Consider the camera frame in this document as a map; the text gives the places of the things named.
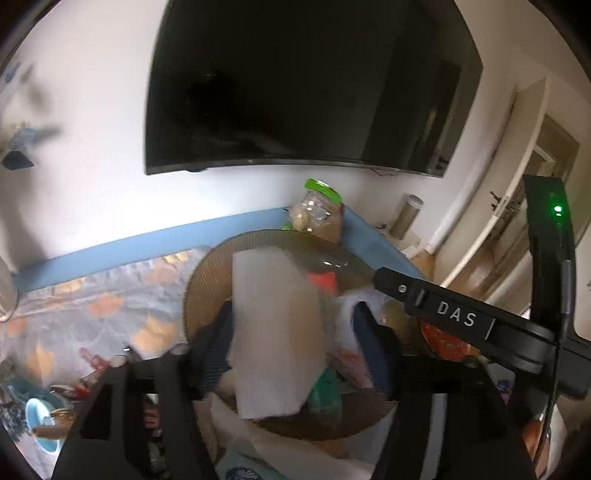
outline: television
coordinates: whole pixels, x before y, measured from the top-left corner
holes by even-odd
[[[441,177],[481,72],[454,0],[171,0],[145,170],[320,164]]]

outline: green item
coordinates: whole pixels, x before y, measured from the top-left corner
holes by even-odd
[[[340,381],[333,368],[322,373],[308,395],[308,408],[323,424],[338,426],[343,419]]]
[[[314,190],[316,192],[321,193],[326,198],[328,198],[331,202],[333,202],[336,206],[339,206],[343,203],[343,199],[337,193],[337,191],[333,190],[328,186],[326,183],[320,180],[315,179],[308,179],[306,185],[304,185],[308,190]]]

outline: metal cylinder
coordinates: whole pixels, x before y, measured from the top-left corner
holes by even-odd
[[[18,292],[12,282],[12,274],[0,258],[0,322],[6,322],[17,309]]]
[[[409,195],[388,233],[396,240],[402,240],[421,208],[423,208],[423,201],[416,195]]]

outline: cable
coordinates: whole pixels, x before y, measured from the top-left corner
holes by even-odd
[[[544,423],[542,424],[542,432],[538,439],[538,446],[534,455],[534,469],[537,467],[544,449],[544,442],[550,430],[550,420],[554,413],[554,405],[556,404],[556,397],[558,395],[558,372],[560,370],[560,361],[562,359],[562,347],[568,336],[569,325],[573,321],[574,305],[575,305],[575,285],[576,273],[574,269],[574,262],[568,260],[564,253],[565,243],[562,241],[562,231],[558,230],[558,237],[561,240],[559,245],[563,260],[560,262],[560,331],[558,332],[558,339],[556,342],[556,355],[554,357],[554,368],[552,370],[552,393],[546,405],[546,412],[544,414]]]
[[[550,394],[550,398],[548,399],[548,404],[546,405],[546,411],[544,413],[544,423],[542,425],[542,433],[540,435],[540,439],[538,440],[538,446],[535,449],[534,455],[534,468],[538,466],[538,462],[540,461],[540,457],[542,455],[542,450],[544,449],[544,442],[546,441],[546,437],[548,436],[548,432],[550,431],[550,420],[552,418],[552,414],[554,413],[554,405],[556,405],[556,397],[558,394],[558,371],[560,369],[560,360],[562,359],[562,345],[561,342],[556,346],[556,357],[554,359],[554,368],[552,372],[552,393]]]
[[[398,177],[397,173],[380,173],[374,168],[370,168],[370,170],[380,177]]]

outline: blue bowl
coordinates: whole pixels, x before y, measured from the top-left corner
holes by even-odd
[[[54,410],[54,407],[44,400],[39,398],[31,398],[25,405],[25,418],[27,420],[27,427],[29,431],[38,425],[55,425],[55,420],[51,419],[49,414]],[[61,441],[59,440],[45,440],[34,437],[39,446],[47,453],[58,454],[61,448]]]

